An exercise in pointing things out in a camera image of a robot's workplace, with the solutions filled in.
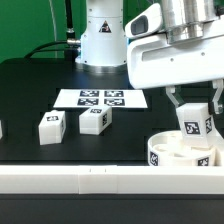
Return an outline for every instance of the white cube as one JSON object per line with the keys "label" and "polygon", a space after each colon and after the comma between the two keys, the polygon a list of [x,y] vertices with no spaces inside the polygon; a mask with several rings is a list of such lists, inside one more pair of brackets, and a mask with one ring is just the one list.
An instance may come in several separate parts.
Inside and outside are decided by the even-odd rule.
{"label": "white cube", "polygon": [[79,116],[81,134],[99,135],[112,123],[112,107],[93,106]]}
{"label": "white cube", "polygon": [[45,113],[39,124],[40,144],[61,143],[66,129],[65,111]]}
{"label": "white cube", "polygon": [[213,145],[217,130],[207,103],[187,103],[176,111],[185,145],[200,148]]}

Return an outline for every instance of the white cylindrical container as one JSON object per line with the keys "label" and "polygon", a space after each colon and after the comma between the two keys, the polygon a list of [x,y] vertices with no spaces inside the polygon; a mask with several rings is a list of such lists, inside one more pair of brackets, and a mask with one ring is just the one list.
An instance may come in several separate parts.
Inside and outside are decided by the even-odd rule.
{"label": "white cylindrical container", "polygon": [[184,145],[181,131],[168,131],[148,141],[150,166],[214,166],[216,147],[208,149]]}

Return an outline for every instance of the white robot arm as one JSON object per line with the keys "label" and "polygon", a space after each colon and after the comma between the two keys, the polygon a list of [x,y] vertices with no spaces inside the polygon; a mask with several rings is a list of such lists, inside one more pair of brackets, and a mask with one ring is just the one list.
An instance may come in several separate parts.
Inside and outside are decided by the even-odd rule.
{"label": "white robot arm", "polygon": [[[152,27],[150,24],[153,21],[153,29],[147,29]],[[179,133],[153,136],[153,140],[149,140],[150,165],[167,165],[164,161],[171,161],[168,165],[180,165],[183,158],[189,159],[183,163],[185,165],[214,165],[213,149],[217,142],[222,142],[222,137],[215,129],[212,114],[222,113],[219,99],[224,78],[223,27],[224,18],[216,15],[213,0],[161,0],[161,5],[152,5],[126,26],[127,36],[136,39],[128,47],[130,83],[134,88],[166,87],[168,97],[176,106],[182,133],[181,138]],[[216,89],[213,101],[210,104],[184,104],[179,95],[179,87],[176,86],[203,81],[213,82],[213,88]],[[181,139],[181,144],[174,147],[172,143],[171,147],[169,142],[172,142],[170,139],[175,139],[175,135],[177,139]],[[163,146],[169,146],[158,148],[158,139]],[[199,153],[196,162],[192,162],[195,150],[196,154],[208,152],[205,159],[201,160]],[[159,159],[161,153],[165,155],[165,159]]]}

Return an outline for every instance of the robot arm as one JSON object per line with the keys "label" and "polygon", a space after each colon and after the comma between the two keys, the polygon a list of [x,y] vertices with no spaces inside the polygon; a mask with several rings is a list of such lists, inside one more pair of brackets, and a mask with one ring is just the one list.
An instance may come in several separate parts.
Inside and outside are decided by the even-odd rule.
{"label": "robot arm", "polygon": [[[216,15],[212,0],[162,0],[162,25],[157,22],[156,28],[147,29],[147,22],[159,21],[155,19],[155,15],[159,16],[159,7],[158,4],[152,5],[126,26],[127,36],[136,39],[128,47],[130,83],[137,89],[165,87],[176,107],[182,133],[181,150],[186,146],[192,149],[190,151],[209,151],[218,140],[222,140],[215,129],[212,114],[220,114],[223,110],[219,99],[224,78],[224,18]],[[212,81],[216,89],[212,102],[185,104],[180,96],[180,85],[203,81]],[[183,155],[179,153],[181,150],[171,154]],[[149,163],[158,164],[155,161],[156,153],[151,151]]]}

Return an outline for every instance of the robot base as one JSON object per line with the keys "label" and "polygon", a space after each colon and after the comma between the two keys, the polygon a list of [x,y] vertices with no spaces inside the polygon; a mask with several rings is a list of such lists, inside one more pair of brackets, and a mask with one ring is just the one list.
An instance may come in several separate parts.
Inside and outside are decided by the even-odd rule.
{"label": "robot base", "polygon": [[127,64],[119,65],[119,66],[93,66],[93,65],[87,65],[79,62],[78,59],[76,59],[76,68],[80,70],[84,70],[87,72],[93,72],[97,74],[107,73],[119,73],[127,71]]}

